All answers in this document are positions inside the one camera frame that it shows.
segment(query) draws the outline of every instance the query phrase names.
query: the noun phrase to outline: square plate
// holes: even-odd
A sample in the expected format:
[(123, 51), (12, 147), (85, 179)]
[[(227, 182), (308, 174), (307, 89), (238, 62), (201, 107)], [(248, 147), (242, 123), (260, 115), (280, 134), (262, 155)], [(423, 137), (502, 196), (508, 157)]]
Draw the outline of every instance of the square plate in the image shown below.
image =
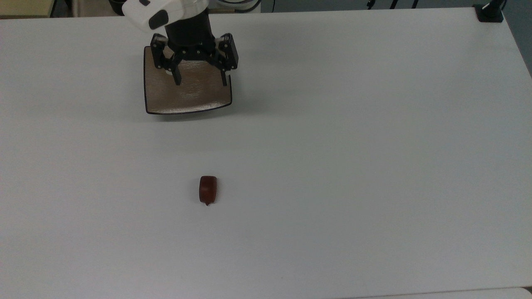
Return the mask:
[(229, 106), (231, 76), (224, 86), (220, 70), (206, 61), (181, 61), (181, 85), (153, 63), (150, 47), (144, 48), (144, 99), (149, 114), (183, 114)]

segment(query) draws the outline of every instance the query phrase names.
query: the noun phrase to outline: white table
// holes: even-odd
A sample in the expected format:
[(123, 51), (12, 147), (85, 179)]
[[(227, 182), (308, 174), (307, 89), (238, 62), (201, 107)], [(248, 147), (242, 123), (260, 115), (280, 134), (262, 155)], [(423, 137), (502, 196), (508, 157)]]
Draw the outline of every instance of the white table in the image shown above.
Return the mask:
[(144, 111), (150, 35), (125, 18), (0, 21), (0, 297), (532, 285), (532, 80), (505, 22), (211, 23), (236, 39), (233, 105), (163, 118)]

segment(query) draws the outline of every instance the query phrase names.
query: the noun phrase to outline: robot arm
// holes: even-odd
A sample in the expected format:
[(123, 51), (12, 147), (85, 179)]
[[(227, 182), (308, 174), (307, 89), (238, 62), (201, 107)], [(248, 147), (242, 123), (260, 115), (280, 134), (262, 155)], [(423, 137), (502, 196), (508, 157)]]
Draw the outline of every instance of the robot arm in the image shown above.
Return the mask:
[[(209, 0), (127, 0), (122, 10), (138, 28), (146, 32), (164, 26), (167, 37), (154, 34), (150, 47), (155, 67), (172, 72), (176, 85), (181, 84), (178, 65), (182, 60), (206, 61), (221, 72), (238, 67), (238, 54), (231, 34), (215, 38), (211, 32)], [(171, 57), (163, 50), (169, 47)]]

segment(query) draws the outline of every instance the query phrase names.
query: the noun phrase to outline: black mount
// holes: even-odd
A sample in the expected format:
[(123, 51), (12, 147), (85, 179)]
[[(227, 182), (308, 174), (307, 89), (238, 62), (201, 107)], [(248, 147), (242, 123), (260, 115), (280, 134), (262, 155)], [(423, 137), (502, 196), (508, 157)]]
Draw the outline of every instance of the black mount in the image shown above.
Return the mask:
[[(235, 41), (229, 33), (214, 38), (207, 9), (193, 18), (179, 20), (165, 28), (169, 38), (154, 34), (150, 43), (156, 68), (172, 72), (176, 85), (181, 85), (178, 65), (182, 60), (206, 61), (220, 70), (222, 83), (227, 86), (226, 72), (238, 67)], [(163, 53), (167, 46), (173, 51), (170, 58)]]
[(480, 22), (502, 23), (504, 17), (501, 11), (501, 5), (504, 0), (492, 0), (489, 4), (475, 4), (473, 7), (477, 12), (477, 18)]

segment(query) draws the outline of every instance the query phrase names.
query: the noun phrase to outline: floor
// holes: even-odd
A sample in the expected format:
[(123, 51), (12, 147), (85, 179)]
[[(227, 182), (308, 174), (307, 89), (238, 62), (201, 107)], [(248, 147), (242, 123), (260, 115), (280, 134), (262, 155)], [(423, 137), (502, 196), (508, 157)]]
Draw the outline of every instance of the floor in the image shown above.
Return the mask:
[[(68, 8), (57, 0), (55, 16), (68, 15)], [(77, 16), (116, 15), (108, 0), (78, 0)], [(413, 0), (399, 0), (397, 9), (409, 9)], [(392, 0), (377, 0), (373, 9), (388, 9)], [(419, 0), (418, 8), (471, 7), (472, 4), (487, 3), (488, 0)], [(263, 0), (262, 12), (365, 10), (366, 0)], [(504, 15), (521, 50), (528, 71), (532, 74), (532, 1), (509, 0)]]

